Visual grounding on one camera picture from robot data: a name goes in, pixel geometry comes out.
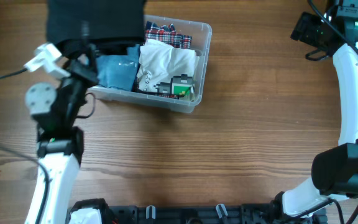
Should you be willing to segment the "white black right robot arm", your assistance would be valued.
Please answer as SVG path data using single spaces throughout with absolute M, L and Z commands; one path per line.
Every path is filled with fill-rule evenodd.
M 344 200 L 358 199 L 358 1 L 328 1 L 325 12 L 304 12 L 291 34 L 314 47 L 306 59 L 332 58 L 339 81 L 341 132 L 338 145 L 318 154 L 311 176 L 270 203 L 271 222 L 315 220 L 318 212 Z M 358 216 L 358 204 L 349 217 Z

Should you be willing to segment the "black garment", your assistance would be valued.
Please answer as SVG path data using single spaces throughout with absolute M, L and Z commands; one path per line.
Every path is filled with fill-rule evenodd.
M 145 0 L 49 0 L 46 40 L 67 58 L 82 53 L 81 22 L 89 40 L 106 55 L 126 53 L 144 42 Z

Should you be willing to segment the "white printed t-shirt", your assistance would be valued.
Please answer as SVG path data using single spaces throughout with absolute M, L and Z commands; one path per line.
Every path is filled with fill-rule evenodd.
M 194 50 L 148 39 L 140 48 L 138 89 L 147 93 L 182 95 L 194 84 L 199 59 Z

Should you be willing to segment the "red navy plaid shirt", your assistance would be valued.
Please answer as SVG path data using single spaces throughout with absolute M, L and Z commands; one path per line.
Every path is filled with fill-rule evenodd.
M 166 25 L 158 26 L 156 23 L 148 21 L 145 26 L 145 41 L 148 39 L 159 40 L 175 48 L 191 49 L 192 36 L 177 32 L 173 24 L 170 24 L 169 26 Z M 149 95 L 161 96 L 166 98 L 179 99 L 180 97 L 180 95 L 173 95 L 170 93 L 143 92 L 138 89 L 137 84 L 136 84 L 136 91 L 139 93 L 145 93 Z

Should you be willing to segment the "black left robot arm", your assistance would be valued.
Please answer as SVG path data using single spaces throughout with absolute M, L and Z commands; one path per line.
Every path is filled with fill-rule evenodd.
M 90 25 L 81 25 L 80 49 L 64 67 L 57 65 L 62 53 L 52 43 L 35 50 L 24 67 L 43 68 L 60 81 L 58 87 L 40 82 L 25 94 L 25 105 L 37 123 L 37 183 L 26 223 L 63 223 L 84 152 L 83 131 L 74 125 L 86 103 L 88 89 L 96 86 L 96 46 L 90 42 Z

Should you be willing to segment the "blue denim jeans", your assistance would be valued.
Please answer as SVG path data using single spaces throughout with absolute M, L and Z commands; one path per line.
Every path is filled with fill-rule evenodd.
M 102 55 L 96 59 L 99 85 L 131 91 L 139 69 L 140 45 L 127 48 L 126 55 Z

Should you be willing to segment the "cream cloth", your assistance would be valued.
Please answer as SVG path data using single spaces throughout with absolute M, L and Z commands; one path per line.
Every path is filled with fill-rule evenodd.
M 180 100 L 196 101 L 197 95 L 194 88 L 189 88 L 183 95 L 180 95 Z

